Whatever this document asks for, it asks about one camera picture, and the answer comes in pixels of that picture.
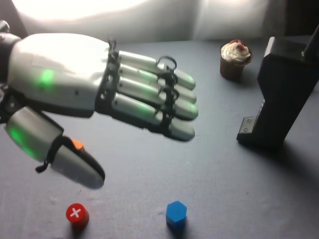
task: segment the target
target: black stand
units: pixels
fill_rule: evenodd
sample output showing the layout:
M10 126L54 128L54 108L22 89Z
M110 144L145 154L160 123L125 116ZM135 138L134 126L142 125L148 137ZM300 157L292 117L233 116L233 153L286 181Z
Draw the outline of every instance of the black stand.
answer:
M259 71L264 100L255 117L245 117L237 140L277 151L319 79L319 26L308 45L270 38Z

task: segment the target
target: gray table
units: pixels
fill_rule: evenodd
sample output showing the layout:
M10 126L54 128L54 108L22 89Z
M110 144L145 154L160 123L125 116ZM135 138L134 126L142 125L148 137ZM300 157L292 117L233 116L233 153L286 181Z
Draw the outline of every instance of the gray table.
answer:
M188 207L186 239L317 239L318 90L280 154L236 141L242 118L255 116L263 99L256 77L267 42L249 42L254 59L242 84L221 78L221 42L120 45L154 58L173 56L196 79L199 117L194 140L180 143L98 114L91 119L51 115L102 164L107 178L100 190L51 169L37 175L38 163L1 128L0 238L170 239L166 206L180 200ZM65 218L75 202L90 213L81 235Z

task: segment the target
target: blue hexagonal block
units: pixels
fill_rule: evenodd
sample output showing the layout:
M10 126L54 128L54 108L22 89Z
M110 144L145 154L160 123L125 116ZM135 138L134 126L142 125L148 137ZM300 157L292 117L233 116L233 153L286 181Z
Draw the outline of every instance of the blue hexagonal block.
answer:
M186 223L187 207L180 201L168 204L166 209L166 223L172 229L182 229Z

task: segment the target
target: white x symbol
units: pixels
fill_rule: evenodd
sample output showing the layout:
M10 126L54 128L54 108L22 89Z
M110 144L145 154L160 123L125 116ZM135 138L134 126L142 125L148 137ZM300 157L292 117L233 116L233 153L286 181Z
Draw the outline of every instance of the white x symbol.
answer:
M73 213L70 215L71 217L72 216L76 216L77 218L79 217L79 215L78 215L78 212L80 212L81 211L81 209L79 209L79 210L75 210L75 208L72 208L72 211L73 211Z

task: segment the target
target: blue hexagonal prism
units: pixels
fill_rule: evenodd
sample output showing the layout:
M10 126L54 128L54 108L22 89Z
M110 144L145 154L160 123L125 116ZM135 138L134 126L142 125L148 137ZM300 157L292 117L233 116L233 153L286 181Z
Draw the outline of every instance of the blue hexagonal prism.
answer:
M180 201L168 204L166 209L166 223L172 229L182 229L186 223L187 207Z

